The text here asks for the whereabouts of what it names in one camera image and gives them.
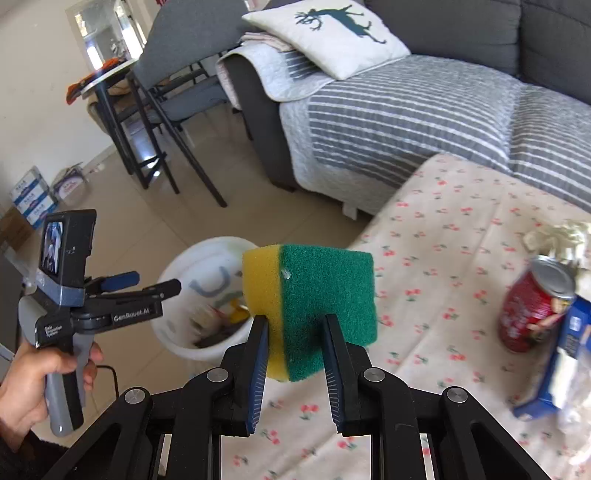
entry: chair backrest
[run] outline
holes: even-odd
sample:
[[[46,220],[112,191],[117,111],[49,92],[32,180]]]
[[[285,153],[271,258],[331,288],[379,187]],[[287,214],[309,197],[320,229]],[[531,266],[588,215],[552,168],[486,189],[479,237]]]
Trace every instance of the chair backrest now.
[[[168,0],[156,15],[133,71],[145,88],[186,66],[234,48],[248,29],[244,0]]]

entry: gray handle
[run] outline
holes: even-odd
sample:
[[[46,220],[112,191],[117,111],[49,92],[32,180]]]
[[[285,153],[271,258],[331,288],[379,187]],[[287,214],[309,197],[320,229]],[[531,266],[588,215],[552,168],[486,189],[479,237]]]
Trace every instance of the gray handle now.
[[[35,345],[35,324],[47,314],[31,296],[21,298],[18,321],[27,341]],[[74,334],[72,353],[76,357],[76,372],[70,375],[51,374],[46,377],[45,400],[50,416],[51,431],[57,437],[69,435],[82,426],[82,407],[85,405],[82,370],[88,362],[94,335]]]

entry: striped sofa cover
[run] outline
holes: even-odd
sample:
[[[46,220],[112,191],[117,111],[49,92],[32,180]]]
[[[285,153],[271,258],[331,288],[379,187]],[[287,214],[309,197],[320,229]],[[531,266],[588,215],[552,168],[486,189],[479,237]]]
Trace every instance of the striped sofa cover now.
[[[410,56],[308,102],[314,158],[397,188],[449,153],[591,211],[591,107],[505,73]]]

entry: tablecloth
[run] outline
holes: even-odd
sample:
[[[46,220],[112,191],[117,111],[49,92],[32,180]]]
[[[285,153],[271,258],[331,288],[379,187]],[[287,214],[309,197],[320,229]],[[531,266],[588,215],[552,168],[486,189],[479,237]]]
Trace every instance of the tablecloth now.
[[[569,464],[555,417],[526,423],[512,415],[538,352],[510,353],[496,322],[527,263],[521,236],[566,218],[591,221],[578,207],[518,180],[437,155],[352,246],[374,256],[373,365],[422,390],[467,388],[554,480],[588,478],[590,469]],[[295,384],[267,379],[255,435],[223,440],[222,476],[365,480],[369,447],[368,437],[336,434],[323,372]]]

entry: black sleeve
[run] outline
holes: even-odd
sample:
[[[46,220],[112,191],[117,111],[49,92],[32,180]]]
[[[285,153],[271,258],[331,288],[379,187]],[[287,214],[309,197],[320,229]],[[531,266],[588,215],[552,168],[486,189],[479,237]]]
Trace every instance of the black sleeve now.
[[[14,453],[0,438],[0,478],[39,480],[66,450],[55,443],[42,442],[33,433],[29,433],[21,449]]]

